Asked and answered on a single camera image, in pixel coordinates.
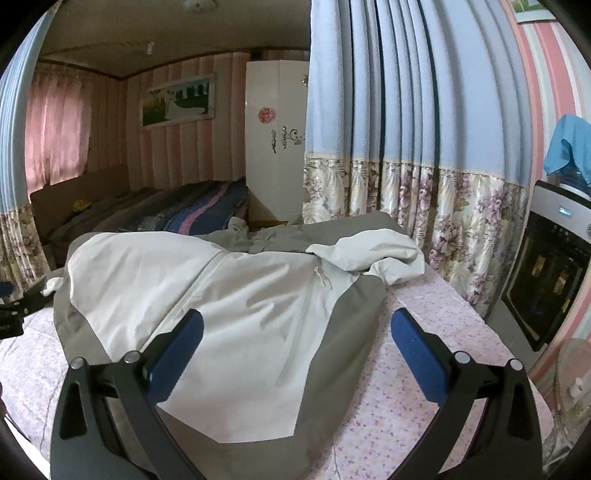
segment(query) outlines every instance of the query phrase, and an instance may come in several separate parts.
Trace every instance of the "zipper pull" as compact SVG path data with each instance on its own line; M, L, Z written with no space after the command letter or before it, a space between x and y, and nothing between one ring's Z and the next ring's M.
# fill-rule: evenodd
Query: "zipper pull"
M324 272L322 271L322 269L320 267L314 267L314 272L316 273L316 275L319 276L323 287L330 286L330 288L332 288L332 284L330 283L329 278L324 274Z

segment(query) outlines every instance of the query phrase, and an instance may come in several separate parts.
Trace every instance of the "framed picture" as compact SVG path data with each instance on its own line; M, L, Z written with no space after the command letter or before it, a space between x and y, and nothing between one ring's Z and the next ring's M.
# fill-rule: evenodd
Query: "framed picture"
M538 0L511 0L517 23L556 20Z
M215 74L175 80L146 90L139 102L142 128L213 118Z

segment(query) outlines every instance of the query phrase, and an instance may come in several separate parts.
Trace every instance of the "white wardrobe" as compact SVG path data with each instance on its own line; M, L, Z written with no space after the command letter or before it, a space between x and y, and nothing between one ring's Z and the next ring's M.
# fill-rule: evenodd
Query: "white wardrobe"
M301 214L308 70L307 61L252 61L246 66L249 221Z

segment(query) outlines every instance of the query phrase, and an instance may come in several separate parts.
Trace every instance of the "headboard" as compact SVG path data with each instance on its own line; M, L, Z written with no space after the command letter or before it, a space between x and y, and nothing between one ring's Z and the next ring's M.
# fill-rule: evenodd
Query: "headboard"
M35 224L41 241L44 242L47 235L72 214L76 200L97 202L129 191L127 165L117 165L31 193Z

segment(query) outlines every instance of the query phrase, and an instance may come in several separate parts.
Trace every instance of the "oven door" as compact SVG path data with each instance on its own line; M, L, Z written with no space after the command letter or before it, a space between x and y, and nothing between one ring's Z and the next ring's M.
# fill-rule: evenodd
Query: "oven door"
M571 232L542 217L533 220L531 225L528 222L503 301L538 352L552 341L568 315L589 253L583 250L588 244Z

